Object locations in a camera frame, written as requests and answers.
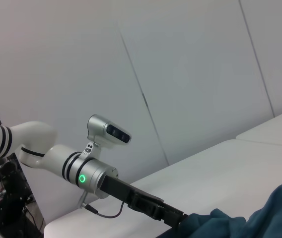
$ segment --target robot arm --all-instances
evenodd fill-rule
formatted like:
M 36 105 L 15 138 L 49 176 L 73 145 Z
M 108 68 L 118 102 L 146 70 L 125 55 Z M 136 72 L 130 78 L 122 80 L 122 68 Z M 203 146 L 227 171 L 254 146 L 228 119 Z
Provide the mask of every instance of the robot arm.
M 128 207 L 155 220 L 176 227 L 187 215 L 163 202 L 162 199 L 143 192 L 118 179 L 113 166 L 98 160 L 102 146 L 126 145 L 131 136 L 111 121 L 93 115 L 88 121 L 88 143 L 83 152 L 64 145 L 55 145 L 57 133 L 42 122 L 27 122 L 11 128 L 0 126 L 0 158 L 13 153 L 20 145 L 19 161 L 32 168 L 48 170 L 85 191 L 79 206 L 89 211 L 83 203 L 87 193 L 98 198 L 109 195 L 125 202 Z

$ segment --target teal fabric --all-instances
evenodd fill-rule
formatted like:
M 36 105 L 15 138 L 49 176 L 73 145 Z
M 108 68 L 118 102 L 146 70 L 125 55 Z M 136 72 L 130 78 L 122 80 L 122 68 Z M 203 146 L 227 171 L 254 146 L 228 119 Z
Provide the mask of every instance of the teal fabric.
M 282 185 L 270 195 L 266 205 L 248 222 L 231 218 L 215 209 L 210 215 L 191 214 L 178 227 L 159 238 L 282 238 Z

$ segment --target green led ring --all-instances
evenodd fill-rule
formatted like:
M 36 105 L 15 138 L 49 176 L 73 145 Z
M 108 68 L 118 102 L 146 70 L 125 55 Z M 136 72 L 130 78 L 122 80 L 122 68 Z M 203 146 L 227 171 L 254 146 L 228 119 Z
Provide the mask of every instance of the green led ring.
M 80 175 L 79 176 L 79 181 L 80 182 L 85 182 L 86 181 L 86 176 L 85 175 Z

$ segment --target black cable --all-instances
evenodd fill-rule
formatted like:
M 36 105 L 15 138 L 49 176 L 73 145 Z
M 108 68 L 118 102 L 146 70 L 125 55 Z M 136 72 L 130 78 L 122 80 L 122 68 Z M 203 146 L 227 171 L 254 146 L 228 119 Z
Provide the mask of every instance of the black cable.
M 100 217 L 104 217 L 104 218 L 116 218 L 116 217 L 119 217 L 119 215 L 121 214 L 121 212 L 122 212 L 122 208 L 123 208 L 123 205 L 125 204 L 125 202 L 122 202 L 122 204 L 121 204 L 121 207 L 120 207 L 120 211 L 119 211 L 119 213 L 117 214 L 117 215 L 115 215 L 115 216 L 105 216 L 105 215 L 102 215 L 102 214 L 100 214 L 100 213 L 96 213 L 98 216 L 100 216 Z
M 26 212 L 24 213 L 24 231 L 23 231 L 23 235 L 24 235 L 24 237 L 25 238 L 27 238 L 28 237 L 28 234 L 26 233 L 26 231 L 27 231 L 27 217 L 26 217 Z
M 35 219 L 34 219 L 32 213 L 27 209 L 27 207 L 25 207 L 25 209 L 26 209 L 26 211 L 31 215 L 31 217 L 32 217 L 32 219 L 33 219 L 33 222 L 34 222 L 34 226 L 35 226 L 36 229 L 40 232 L 40 230 L 37 228 L 37 225 L 36 225 L 36 223 L 35 223 Z
M 41 224 L 39 231 L 41 231 L 43 224 L 44 224 L 44 218 L 42 219 L 42 224 Z

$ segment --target depth camera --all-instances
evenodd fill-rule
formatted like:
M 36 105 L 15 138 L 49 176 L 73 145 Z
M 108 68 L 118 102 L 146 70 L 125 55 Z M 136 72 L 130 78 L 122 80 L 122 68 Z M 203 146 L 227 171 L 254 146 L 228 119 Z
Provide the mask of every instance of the depth camera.
M 126 130 L 99 115 L 93 115 L 89 119 L 87 128 L 88 139 L 99 145 L 126 145 L 131 141 L 131 135 Z

